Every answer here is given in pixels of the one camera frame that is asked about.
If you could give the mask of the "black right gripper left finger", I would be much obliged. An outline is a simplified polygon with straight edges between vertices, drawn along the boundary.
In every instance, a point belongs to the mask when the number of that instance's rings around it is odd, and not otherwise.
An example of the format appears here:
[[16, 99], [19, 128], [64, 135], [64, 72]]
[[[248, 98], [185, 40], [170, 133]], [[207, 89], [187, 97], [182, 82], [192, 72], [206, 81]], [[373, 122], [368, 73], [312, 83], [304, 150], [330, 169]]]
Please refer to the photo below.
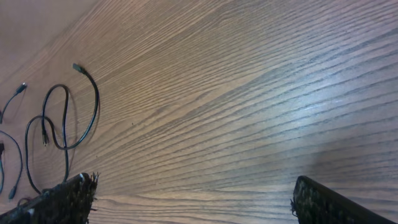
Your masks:
[[99, 174], [78, 174], [65, 183], [44, 189], [35, 198], [22, 198], [1, 215], [1, 224], [86, 224], [95, 200]]

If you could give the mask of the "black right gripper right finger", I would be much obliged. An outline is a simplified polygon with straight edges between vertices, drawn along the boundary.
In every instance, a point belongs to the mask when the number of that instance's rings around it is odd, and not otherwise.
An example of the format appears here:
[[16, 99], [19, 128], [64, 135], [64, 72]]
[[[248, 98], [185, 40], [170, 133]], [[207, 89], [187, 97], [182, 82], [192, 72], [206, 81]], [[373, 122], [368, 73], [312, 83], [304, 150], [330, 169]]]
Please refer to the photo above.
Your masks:
[[290, 205], [300, 224], [395, 224], [304, 175]]

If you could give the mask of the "black cable silver plug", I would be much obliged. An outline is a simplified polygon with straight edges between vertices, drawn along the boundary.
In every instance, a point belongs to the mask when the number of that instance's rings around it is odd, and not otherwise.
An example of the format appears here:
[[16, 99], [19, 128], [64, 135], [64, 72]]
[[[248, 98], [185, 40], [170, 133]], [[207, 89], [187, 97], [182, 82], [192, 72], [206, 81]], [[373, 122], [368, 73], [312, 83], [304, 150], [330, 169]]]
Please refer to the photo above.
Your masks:
[[[29, 147], [28, 147], [28, 140], [29, 140], [29, 131], [30, 131], [30, 126], [32, 123], [36, 120], [40, 121], [40, 127], [42, 130], [42, 142], [43, 145], [46, 146], [48, 141], [49, 141], [49, 136], [47, 134], [47, 130], [45, 127], [45, 123], [48, 122], [50, 126], [50, 133], [51, 137], [53, 139], [53, 144], [54, 146], [64, 152], [64, 158], [65, 158], [65, 173], [62, 179], [62, 183], [65, 183], [68, 180], [69, 177], [69, 155], [68, 151], [71, 149], [74, 149], [78, 147], [88, 136], [90, 133], [91, 129], [94, 126], [94, 123], [96, 121], [96, 117], [100, 108], [100, 91], [99, 88], [94, 80], [94, 78], [90, 75], [90, 73], [81, 65], [74, 63], [72, 65], [73, 69], [76, 70], [78, 73], [84, 75], [89, 82], [91, 83], [91, 86], [93, 87], [94, 91], [94, 108], [93, 108], [93, 114], [91, 115], [90, 121], [85, 129], [85, 132], [81, 135], [81, 137], [72, 145], [68, 145], [67, 143], [67, 113], [68, 113], [68, 105], [69, 105], [69, 98], [71, 96], [70, 89], [66, 85], [59, 83], [54, 86], [52, 86], [48, 92], [46, 93], [43, 103], [42, 103], [42, 109], [39, 115], [34, 116], [28, 123], [25, 129], [25, 134], [24, 134], [24, 152], [25, 152], [25, 171], [27, 174], [27, 178], [29, 181], [30, 186], [34, 190], [35, 193], [38, 195], [42, 194], [42, 191], [37, 188], [37, 186], [34, 184], [33, 178], [30, 174], [30, 169], [29, 169]], [[62, 135], [62, 145], [59, 144], [57, 140], [57, 135], [55, 132], [55, 125], [53, 121], [46, 116], [46, 109], [47, 109], [47, 103], [49, 101], [49, 98], [54, 90], [57, 88], [62, 88], [65, 92], [65, 100], [64, 100], [64, 106], [63, 106], [63, 111], [62, 111], [62, 123], [61, 123], [61, 135]]]

